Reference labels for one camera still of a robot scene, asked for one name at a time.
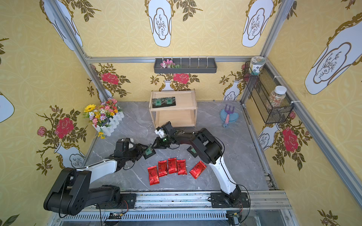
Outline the green tea bag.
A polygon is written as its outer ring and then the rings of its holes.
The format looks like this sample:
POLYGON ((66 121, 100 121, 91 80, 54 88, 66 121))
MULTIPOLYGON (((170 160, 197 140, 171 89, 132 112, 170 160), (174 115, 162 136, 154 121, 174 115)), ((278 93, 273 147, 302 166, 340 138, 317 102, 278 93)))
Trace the green tea bag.
POLYGON ((176 106, 175 97, 163 98, 163 105, 164 105, 164 107, 176 106))
POLYGON ((163 98, 153 98, 152 99, 152 108, 160 108, 164 107, 164 99, 163 98))
POLYGON ((147 160, 148 158, 154 156, 156 154, 156 151, 152 148, 152 147, 148 147, 144 153, 143 153, 143 157, 145 160, 147 160))
POLYGON ((188 147, 188 148, 187 148, 187 151, 188 151, 194 158, 198 157, 198 154, 197 154, 196 150, 195 150, 192 146, 188 147))

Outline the wooden two-tier shelf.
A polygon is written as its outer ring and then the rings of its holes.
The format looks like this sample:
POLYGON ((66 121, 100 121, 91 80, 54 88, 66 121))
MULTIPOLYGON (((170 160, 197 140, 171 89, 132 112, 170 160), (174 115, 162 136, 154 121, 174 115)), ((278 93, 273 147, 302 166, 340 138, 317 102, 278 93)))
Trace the wooden two-tier shelf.
POLYGON ((175 128, 195 127, 197 123, 198 106, 194 89, 188 91, 153 91, 151 92, 149 111, 154 127, 160 127, 171 122, 175 128), (154 98, 175 97, 175 106, 154 108, 154 98))

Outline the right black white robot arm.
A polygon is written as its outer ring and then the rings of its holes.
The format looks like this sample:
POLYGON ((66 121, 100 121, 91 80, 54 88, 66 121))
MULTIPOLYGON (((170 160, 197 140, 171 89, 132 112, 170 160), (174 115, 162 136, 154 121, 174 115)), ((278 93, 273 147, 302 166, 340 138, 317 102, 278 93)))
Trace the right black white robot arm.
POLYGON ((171 145, 190 145, 191 149, 195 150, 193 155, 199 157, 205 165, 208 164, 216 175, 225 204, 230 207, 237 205, 242 192, 225 165, 223 157, 225 147, 217 137, 205 128, 195 132, 185 132, 174 128, 170 122, 157 127, 155 133, 159 137, 153 144, 154 149, 166 149, 171 145))

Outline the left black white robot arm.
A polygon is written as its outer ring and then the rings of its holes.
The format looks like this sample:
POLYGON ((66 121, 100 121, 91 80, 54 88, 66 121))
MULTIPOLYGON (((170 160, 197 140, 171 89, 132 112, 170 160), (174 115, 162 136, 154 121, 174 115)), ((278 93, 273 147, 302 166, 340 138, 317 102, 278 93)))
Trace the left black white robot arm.
POLYGON ((148 149, 143 144, 135 144, 130 138, 119 139, 114 153, 100 162, 81 167, 64 168, 57 177, 43 203, 46 211, 75 216, 85 207, 108 203, 120 206, 120 188, 103 185, 90 188, 90 184, 106 175, 124 168, 128 161, 136 163, 148 149))

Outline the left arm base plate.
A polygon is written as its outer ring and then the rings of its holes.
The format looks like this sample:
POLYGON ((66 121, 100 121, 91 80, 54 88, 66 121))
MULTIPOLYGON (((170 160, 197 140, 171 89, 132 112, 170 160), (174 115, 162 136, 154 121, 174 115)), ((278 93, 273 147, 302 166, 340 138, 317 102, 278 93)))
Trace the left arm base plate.
POLYGON ((109 202, 97 204, 97 209, 133 209, 136 202, 136 193, 116 194, 109 202))

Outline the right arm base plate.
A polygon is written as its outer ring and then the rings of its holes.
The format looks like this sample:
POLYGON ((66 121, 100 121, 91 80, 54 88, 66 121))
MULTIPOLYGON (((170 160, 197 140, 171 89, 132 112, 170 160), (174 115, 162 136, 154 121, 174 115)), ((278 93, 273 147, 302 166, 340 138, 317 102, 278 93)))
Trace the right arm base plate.
POLYGON ((250 199, 247 193, 230 194, 211 193, 207 199, 211 202, 213 208, 249 208, 250 199))

